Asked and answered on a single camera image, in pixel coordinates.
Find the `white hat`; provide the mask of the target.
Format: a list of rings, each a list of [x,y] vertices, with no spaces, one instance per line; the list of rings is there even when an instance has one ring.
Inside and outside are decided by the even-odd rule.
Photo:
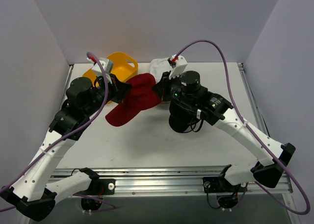
[[[155,78],[156,83],[158,83],[162,78],[162,74],[171,70],[172,67],[168,62],[168,58],[158,58],[150,62],[148,73],[150,73]]]

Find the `black cap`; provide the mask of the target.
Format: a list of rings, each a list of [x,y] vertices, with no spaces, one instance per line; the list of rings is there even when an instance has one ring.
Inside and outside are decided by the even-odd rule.
[[[203,120],[199,120],[189,110],[180,107],[174,101],[169,106],[169,125],[177,133],[199,132],[203,126]]]

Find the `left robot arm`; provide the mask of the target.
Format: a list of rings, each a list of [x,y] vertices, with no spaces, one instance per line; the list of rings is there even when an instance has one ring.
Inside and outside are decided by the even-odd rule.
[[[109,101],[121,103],[132,89],[114,74],[74,79],[66,90],[66,100],[56,113],[46,137],[26,171],[13,184],[5,186],[0,196],[21,214],[34,220],[46,218],[60,201],[76,193],[94,194],[100,189],[99,175],[90,168],[49,183],[52,173],[79,140],[91,122]]]

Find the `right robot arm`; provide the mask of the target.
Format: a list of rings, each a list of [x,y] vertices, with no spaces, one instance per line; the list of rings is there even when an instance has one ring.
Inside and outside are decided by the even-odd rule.
[[[252,163],[226,166],[218,178],[220,189],[229,191],[246,182],[267,188],[277,186],[295,153],[294,145],[275,141],[254,127],[240,115],[234,103],[202,86],[196,71],[186,71],[178,77],[164,72],[152,87],[144,87],[141,79],[142,75],[137,75],[129,80],[131,92],[106,115],[112,126],[123,126],[141,111],[167,101],[168,123],[173,131],[197,132],[208,123],[229,134],[255,156]]]

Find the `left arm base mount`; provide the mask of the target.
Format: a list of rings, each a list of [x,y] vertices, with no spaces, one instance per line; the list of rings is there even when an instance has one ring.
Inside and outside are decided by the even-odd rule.
[[[115,193],[116,180],[113,178],[98,179],[95,195],[113,195]]]

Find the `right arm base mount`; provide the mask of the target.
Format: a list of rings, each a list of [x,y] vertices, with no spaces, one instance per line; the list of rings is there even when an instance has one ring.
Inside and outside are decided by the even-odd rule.
[[[203,187],[204,192],[209,193],[224,193],[227,192],[229,187],[226,185],[226,183],[223,181],[223,179],[218,177],[203,177]]]

